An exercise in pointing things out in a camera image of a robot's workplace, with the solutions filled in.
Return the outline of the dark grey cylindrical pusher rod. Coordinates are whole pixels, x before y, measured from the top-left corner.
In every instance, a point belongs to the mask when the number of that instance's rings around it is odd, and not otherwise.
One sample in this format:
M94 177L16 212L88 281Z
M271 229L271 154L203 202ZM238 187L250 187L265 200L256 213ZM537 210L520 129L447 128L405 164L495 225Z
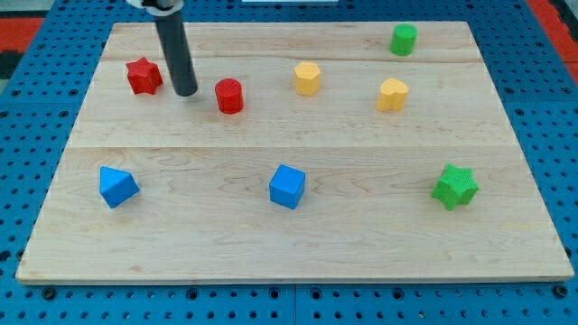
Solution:
M192 96L198 90L198 82L192 64L181 10L173 8L168 14L156 16L154 24L174 92L180 97Z

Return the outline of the white pusher mount collar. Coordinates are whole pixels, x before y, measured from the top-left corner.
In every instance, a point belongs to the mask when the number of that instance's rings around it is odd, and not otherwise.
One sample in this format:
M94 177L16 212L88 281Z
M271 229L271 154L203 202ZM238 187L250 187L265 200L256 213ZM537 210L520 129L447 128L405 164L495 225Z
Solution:
M126 0L128 4L144 9L152 16L168 16L182 10L183 0Z

